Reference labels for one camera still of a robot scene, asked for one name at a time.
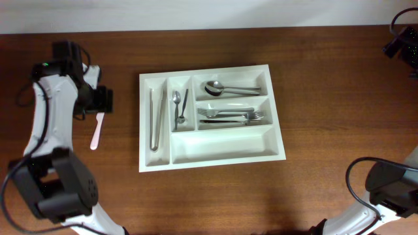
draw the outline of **wire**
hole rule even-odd
[[[83,72],[83,74],[85,75],[89,71],[90,65],[91,65],[90,54],[82,46],[78,45],[78,47],[80,47],[80,49],[85,53],[85,55],[87,57],[87,63],[88,63],[87,69],[86,69],[86,71]]]
[[[20,102],[20,97],[25,91],[27,91],[32,86],[32,84],[33,84],[32,82],[29,82],[25,84],[22,88],[20,88],[19,92],[16,94],[16,97],[14,98],[14,102],[16,103],[17,106],[21,108],[25,108],[25,107],[29,107],[33,105],[35,101],[34,96],[32,96],[32,99],[26,103]]]
[[[403,11],[401,11],[401,12],[399,12],[394,18],[393,18],[393,20],[392,20],[392,23],[391,23],[391,25],[389,26],[389,31],[396,37],[396,38],[398,38],[399,40],[401,40],[402,42],[404,42],[404,43],[406,43],[406,44],[409,44],[409,45],[411,45],[411,46],[416,46],[416,47],[418,47],[418,44],[416,43],[416,42],[413,42],[413,41],[411,41],[411,40],[409,40],[409,39],[406,39],[406,38],[404,38],[404,37],[401,37],[399,34],[398,34],[398,32],[396,32],[395,30],[394,30],[394,23],[396,22],[396,20],[399,18],[399,16],[401,16],[401,15],[403,15],[403,14],[405,14],[405,13],[407,13],[407,12],[410,12],[410,11],[416,11],[416,10],[418,10],[418,7],[412,7],[412,8],[408,8],[408,9],[405,9],[405,10],[403,10]]]
[[[25,155],[22,160],[20,160],[15,166],[13,166],[13,168],[7,173],[5,180],[3,181],[3,184],[1,186],[1,191],[0,191],[0,206],[1,206],[1,210],[3,211],[3,214],[6,217],[6,220],[8,221],[8,223],[10,225],[12,225],[13,228],[15,228],[17,231],[21,232],[21,233],[25,233],[25,234],[42,234],[42,233],[47,233],[47,232],[54,232],[54,231],[58,231],[58,230],[62,230],[62,229],[66,229],[66,228],[71,228],[71,227],[80,227],[80,228],[84,228],[90,232],[99,234],[99,235],[106,235],[105,233],[96,231],[92,228],[87,227],[86,225],[83,224],[71,224],[71,225],[65,225],[65,226],[60,226],[60,227],[55,227],[55,228],[47,228],[47,229],[42,229],[42,230],[27,230],[23,227],[21,227],[20,225],[18,225],[13,218],[10,216],[7,207],[6,207],[6,202],[5,202],[5,191],[6,191],[6,187],[7,187],[7,183],[9,182],[9,180],[13,177],[13,175],[15,175],[15,173],[19,170],[20,167],[22,167],[24,164],[26,164],[28,162],[28,160],[30,160],[30,158],[32,158],[32,154],[34,152],[36,152],[40,146],[42,145],[42,143],[45,140],[45,136],[46,136],[46,132],[48,130],[48,125],[49,125],[49,112],[50,112],[50,107],[49,107],[49,103],[48,103],[48,94],[46,93],[44,87],[41,86],[41,84],[34,80],[34,83],[36,83],[39,88],[42,90],[43,96],[44,96],[44,100],[45,100],[45,122],[44,122],[44,128],[42,130],[42,134],[39,138],[39,141],[37,143],[37,145],[27,154]]]
[[[353,190],[353,188],[351,188],[351,184],[350,184],[350,179],[349,179],[349,177],[350,177],[350,172],[351,172],[351,169],[357,164],[357,163],[359,163],[359,162],[362,162],[362,161],[373,161],[373,162],[377,162],[377,163],[385,163],[385,164],[388,164],[388,165],[391,165],[391,166],[395,166],[395,167],[399,167],[399,168],[402,168],[402,169],[404,169],[404,170],[411,170],[411,171],[413,171],[413,172],[418,172],[418,168],[413,168],[413,167],[410,167],[410,166],[407,166],[407,165],[404,165],[404,164],[400,164],[400,163],[394,163],[394,162],[392,162],[392,161],[388,161],[388,160],[385,160],[385,159],[380,159],[380,158],[377,158],[377,157],[361,157],[361,158],[359,158],[359,159],[355,159],[349,166],[348,166],[348,168],[347,168],[347,171],[346,171],[346,184],[347,184],[347,188],[348,188],[348,191],[351,193],[351,195],[354,197],[354,199],[357,201],[357,202],[359,202],[360,204],[362,204],[363,206],[366,206],[367,208],[369,208],[369,209],[371,209],[373,212],[375,212],[376,213],[376,218],[373,220],[373,222],[370,224],[370,225],[368,225],[366,228],[364,228],[363,230],[361,230],[359,233],[357,233],[356,235],[362,235],[363,233],[365,233],[367,230],[369,230],[369,229],[371,229],[374,225],[376,225],[376,223],[379,221],[379,220],[381,220],[381,214],[380,214],[380,212],[379,212],[379,210],[378,209],[376,209],[375,207],[373,207],[373,206],[371,206],[369,203],[367,203],[367,202],[365,202],[365,201],[363,201],[363,200],[361,200],[355,193],[354,193],[354,190]]]
[[[86,120],[86,111],[83,109],[83,113],[81,114],[81,118],[77,117],[77,115],[72,115],[72,118],[74,118],[77,121],[84,121],[84,120]]]

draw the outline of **metal tongs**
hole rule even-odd
[[[150,89],[150,127],[151,127],[151,131],[150,131],[150,149],[153,152],[158,151],[158,145],[159,145],[159,135],[161,132],[161,122],[162,122],[162,117],[163,117],[163,110],[164,110],[164,98],[165,98],[165,92],[163,89],[163,95],[161,96],[161,104],[160,104],[160,108],[159,108],[159,113],[157,115],[157,128],[155,130],[155,135],[153,135],[153,102],[152,102],[152,89]]]

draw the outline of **spoon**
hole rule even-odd
[[[176,110],[174,111],[174,130],[177,131],[178,105],[182,101],[178,91],[172,91],[172,101],[176,104]]]
[[[90,144],[90,149],[91,150],[96,150],[97,146],[99,145],[100,130],[102,128],[102,122],[103,122],[103,117],[104,116],[105,116],[105,113],[103,113],[103,112],[99,112],[96,115],[97,126],[96,126],[96,129],[94,131],[93,139],[91,139],[91,144]]]
[[[246,90],[251,90],[251,91],[259,91],[261,90],[261,87],[225,87],[223,86],[220,82],[218,81],[209,81],[206,83],[206,86],[210,86],[216,89],[227,89],[227,88],[231,88],[231,89],[246,89]]]
[[[185,105],[187,104],[187,94],[189,94],[189,90],[188,89],[185,90],[182,115],[180,115],[180,117],[178,117],[178,119],[177,119],[177,122],[179,124],[182,124],[185,121],[185,118],[184,118],[184,110],[185,110]]]
[[[239,95],[260,95],[260,93],[256,91],[225,91],[224,89],[216,89],[210,86],[205,86],[204,90],[213,96],[220,96],[224,92],[232,93],[232,94],[239,94]]]

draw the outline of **tray compartment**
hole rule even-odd
[[[174,164],[278,154],[271,125],[174,134],[171,142]]]
[[[268,97],[245,97],[245,98],[235,98],[235,99],[221,99],[221,100],[212,100],[212,101],[199,101],[196,103],[196,113],[198,108],[205,109],[231,109],[231,108],[254,108],[255,112],[264,111],[265,116],[261,119],[262,123],[257,125],[266,125],[272,124],[272,113],[270,109],[270,101]],[[236,112],[222,112],[221,114],[236,114]],[[225,118],[216,118],[208,119],[206,116],[197,114],[197,126],[198,130],[209,130],[209,129],[224,129],[231,127],[247,127],[241,123],[200,123],[200,120],[235,120],[235,121],[245,121],[243,117],[225,117]]]
[[[169,138],[169,119],[167,116],[167,104],[164,101],[164,110],[161,120],[161,130],[159,133],[159,147],[157,151],[151,150],[151,128],[153,128],[153,133],[156,133],[157,129],[157,119],[158,113],[160,111],[161,99],[163,90],[167,92],[167,79],[166,78],[156,78],[151,80],[145,80],[143,83],[140,83],[140,86],[144,86],[144,92],[140,95],[144,96],[144,103],[141,103],[140,114],[142,111],[145,111],[146,115],[140,115],[140,129],[145,128],[145,132],[141,138],[145,139],[145,144],[140,145],[140,148],[145,149],[145,155],[143,159],[146,166],[159,166],[167,165],[170,163],[170,138]],[[153,105],[153,127],[150,125],[151,121],[151,96],[152,96],[152,105]]]
[[[193,131],[195,130],[195,104],[193,98],[193,86],[190,76],[177,76],[170,77],[168,81],[168,103],[169,103],[169,123],[170,130],[172,132],[181,132],[181,131]],[[178,115],[182,115],[183,102],[185,97],[185,91],[189,89],[187,95],[187,104],[184,110],[185,121],[182,124],[178,124],[177,131],[174,130],[174,111],[176,109],[176,104],[172,101],[172,92],[178,91],[180,93],[181,102],[178,105]]]
[[[267,95],[266,74],[263,70],[222,72],[216,74],[199,74],[193,76],[196,101],[226,99],[235,97],[252,97],[249,95],[239,95],[231,93],[223,93],[220,96],[210,95],[204,90],[206,83],[209,81],[221,82],[222,85],[225,87],[261,87],[260,95]]]

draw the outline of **white wall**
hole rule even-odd
[[[374,25],[408,7],[418,0],[0,0],[0,33]]]

